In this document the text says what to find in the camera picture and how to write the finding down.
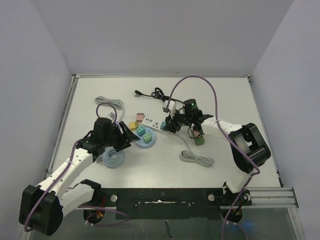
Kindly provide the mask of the teal charger dark base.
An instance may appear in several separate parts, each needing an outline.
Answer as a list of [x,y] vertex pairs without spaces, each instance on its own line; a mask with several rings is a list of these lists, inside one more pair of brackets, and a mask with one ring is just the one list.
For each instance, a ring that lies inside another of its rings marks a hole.
[[163,131],[166,131],[167,130],[167,123],[165,121],[162,121],[161,124],[160,124],[160,129],[163,130]]

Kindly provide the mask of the yellow olive charger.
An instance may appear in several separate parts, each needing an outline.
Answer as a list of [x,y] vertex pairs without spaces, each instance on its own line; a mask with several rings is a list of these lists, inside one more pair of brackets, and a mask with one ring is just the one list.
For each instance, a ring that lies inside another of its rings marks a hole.
[[129,129],[131,131],[136,131],[138,127],[139,127],[139,124],[137,121],[132,121],[129,123]]

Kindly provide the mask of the mint green charger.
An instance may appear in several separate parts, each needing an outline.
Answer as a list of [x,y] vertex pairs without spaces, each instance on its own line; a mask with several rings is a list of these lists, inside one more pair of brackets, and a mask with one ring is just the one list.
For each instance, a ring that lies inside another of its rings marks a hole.
[[153,135],[151,133],[146,133],[142,139],[143,139],[143,142],[147,144],[153,140]]

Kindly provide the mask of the small pink charger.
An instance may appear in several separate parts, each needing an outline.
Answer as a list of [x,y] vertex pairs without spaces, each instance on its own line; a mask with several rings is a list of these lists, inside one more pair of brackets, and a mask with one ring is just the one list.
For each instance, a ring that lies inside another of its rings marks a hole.
[[193,134],[193,138],[194,139],[200,138],[202,136],[201,133],[199,133],[199,132],[197,132],[195,130],[192,132],[192,134]]

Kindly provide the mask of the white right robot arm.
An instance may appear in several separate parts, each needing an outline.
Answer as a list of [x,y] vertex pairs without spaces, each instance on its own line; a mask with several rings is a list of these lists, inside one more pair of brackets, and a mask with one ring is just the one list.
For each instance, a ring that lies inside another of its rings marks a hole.
[[174,100],[165,100],[162,109],[168,113],[164,126],[166,131],[176,133],[186,126],[198,133],[196,137],[214,136],[230,144],[235,172],[223,184],[222,197],[230,205],[239,201],[245,184],[260,173],[259,167],[271,157],[258,127],[253,123],[233,124],[204,114],[195,99],[184,101],[181,109],[176,108]]

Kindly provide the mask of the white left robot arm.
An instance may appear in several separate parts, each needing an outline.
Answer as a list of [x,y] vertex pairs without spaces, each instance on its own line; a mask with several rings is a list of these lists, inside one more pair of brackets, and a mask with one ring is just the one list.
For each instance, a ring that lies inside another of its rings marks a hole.
[[56,171],[36,186],[28,185],[23,190],[18,221],[24,231],[35,230],[51,236],[63,218],[78,206],[87,202],[92,206],[99,204],[102,193],[90,185],[81,183],[71,191],[67,189],[106,148],[120,152],[137,141],[139,137],[123,121],[97,118],[93,129],[73,144],[70,156]]

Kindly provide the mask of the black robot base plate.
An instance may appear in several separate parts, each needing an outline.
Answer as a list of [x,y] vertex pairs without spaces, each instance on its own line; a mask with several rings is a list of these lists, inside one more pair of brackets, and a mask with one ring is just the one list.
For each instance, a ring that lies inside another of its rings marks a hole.
[[221,188],[103,188],[83,204],[97,209],[98,215],[115,211],[116,220],[220,220],[229,207],[232,216],[251,206],[250,192],[240,197]]

